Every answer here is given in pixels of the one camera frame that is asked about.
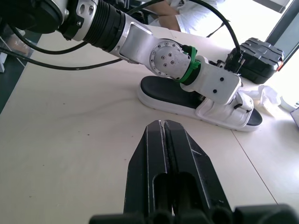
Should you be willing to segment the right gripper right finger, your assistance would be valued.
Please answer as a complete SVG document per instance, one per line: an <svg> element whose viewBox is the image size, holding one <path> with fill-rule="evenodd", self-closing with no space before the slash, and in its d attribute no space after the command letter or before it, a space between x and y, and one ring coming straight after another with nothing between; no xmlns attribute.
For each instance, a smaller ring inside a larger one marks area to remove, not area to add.
<svg viewBox="0 0 299 224"><path fill-rule="evenodd" d="M216 207L230 210L209 156L180 123L166 120L164 130L175 210L212 210Z"/></svg>

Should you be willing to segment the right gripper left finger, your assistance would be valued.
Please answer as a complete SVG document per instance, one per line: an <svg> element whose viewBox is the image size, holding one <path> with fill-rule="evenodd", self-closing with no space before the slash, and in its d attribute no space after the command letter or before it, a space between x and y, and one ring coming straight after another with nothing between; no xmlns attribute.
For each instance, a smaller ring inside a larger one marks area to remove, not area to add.
<svg viewBox="0 0 299 224"><path fill-rule="evenodd" d="M127 172L124 212L152 214L172 212L173 190L162 122L155 120L145 127Z"/></svg>

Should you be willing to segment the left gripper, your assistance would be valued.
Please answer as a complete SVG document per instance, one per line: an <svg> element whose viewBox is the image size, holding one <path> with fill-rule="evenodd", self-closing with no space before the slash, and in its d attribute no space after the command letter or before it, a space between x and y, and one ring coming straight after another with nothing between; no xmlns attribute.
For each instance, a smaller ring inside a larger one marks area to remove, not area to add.
<svg viewBox="0 0 299 224"><path fill-rule="evenodd" d="M235 74L239 76L239 70L242 67L245 59L243 58L243 52L241 49L234 48L227 54L225 60L209 60L209 64L217 67L217 72L221 75Z"/></svg>

